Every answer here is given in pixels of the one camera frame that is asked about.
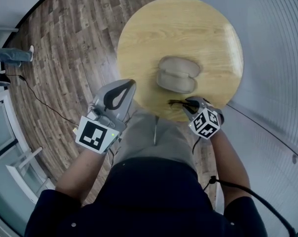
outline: shirt sleeve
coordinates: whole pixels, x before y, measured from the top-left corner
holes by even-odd
[[[59,223],[80,208],[78,200],[55,190],[45,190],[40,194],[24,236],[53,236]]]
[[[224,210],[224,217],[241,229],[247,237],[267,237],[262,218],[250,197],[232,201]]]

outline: person's arm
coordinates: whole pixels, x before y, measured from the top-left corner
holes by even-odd
[[[222,130],[211,137],[220,180],[250,188],[250,181],[239,156]],[[251,197],[247,192],[222,185],[225,208],[235,199]]]
[[[105,155],[85,149],[61,176],[56,191],[83,202],[100,172]]]

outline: person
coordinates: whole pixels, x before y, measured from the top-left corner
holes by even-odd
[[[249,188],[224,132],[210,140],[219,179]],[[81,207],[104,158],[84,150],[56,189],[41,193],[25,236],[267,236],[251,196],[240,189],[222,186],[224,214],[213,210],[192,148],[172,121],[136,112],[97,198]]]
[[[0,48],[0,62],[20,67],[22,61],[32,62],[34,58],[34,46],[29,51],[22,51],[17,48]]]

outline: person's leg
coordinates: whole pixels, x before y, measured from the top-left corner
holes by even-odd
[[[134,113],[119,144],[119,151],[114,157],[114,164],[138,157],[139,153],[154,146],[155,116],[140,110]]]
[[[159,119],[156,143],[155,152],[160,153],[158,157],[186,163],[196,171],[192,148],[175,122]]]
[[[159,118],[155,124],[154,115],[136,115],[121,141],[121,149],[114,158],[114,164],[129,158],[158,157],[185,163],[196,171],[192,149],[176,123]]]
[[[21,61],[6,60],[6,61],[4,61],[4,63],[11,64],[15,67],[20,67],[22,65]]]
[[[17,48],[0,48],[0,61],[31,61],[32,52],[22,51]]]

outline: white sneaker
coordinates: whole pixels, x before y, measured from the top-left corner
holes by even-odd
[[[30,50],[29,50],[29,52],[31,52],[32,53],[32,56],[31,56],[31,59],[30,59],[30,61],[33,61],[33,59],[34,59],[34,46],[33,45],[31,45],[31,47],[30,47]]]

